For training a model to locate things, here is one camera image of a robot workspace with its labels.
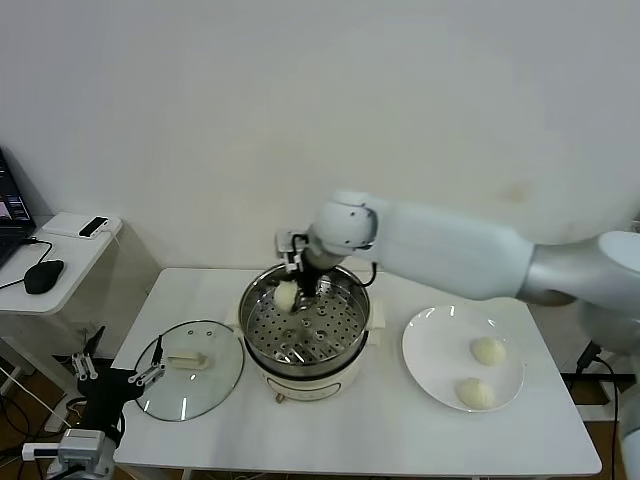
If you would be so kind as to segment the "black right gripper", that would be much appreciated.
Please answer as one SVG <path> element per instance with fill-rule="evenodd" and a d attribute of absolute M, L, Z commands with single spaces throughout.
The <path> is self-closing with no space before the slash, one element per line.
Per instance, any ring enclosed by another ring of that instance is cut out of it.
<path fill-rule="evenodd" d="M 293 278 L 299 283 L 300 301 L 302 306 L 309 306 L 315 302 L 320 277 L 324 270 L 320 267 L 320 259 L 311 249 L 304 249 L 294 254 L 296 269 Z"/>

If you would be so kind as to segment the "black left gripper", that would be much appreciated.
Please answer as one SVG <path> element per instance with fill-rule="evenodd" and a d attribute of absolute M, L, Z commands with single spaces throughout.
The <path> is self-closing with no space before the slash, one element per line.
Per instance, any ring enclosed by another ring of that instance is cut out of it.
<path fill-rule="evenodd" d="M 104 332 L 105 328 L 100 327 L 80 352 L 71 355 L 71 365 L 78 379 L 77 389 L 86 399 L 78 427 L 101 431 L 110 440 L 121 440 L 124 427 L 119 427 L 119 422 L 124 418 L 123 407 L 127 402 L 140 398 L 144 388 L 165 374 L 164 350 L 162 338 L 158 337 L 150 366 L 143 372 L 135 374 L 133 370 L 107 369 L 98 374 L 92 356 Z"/>

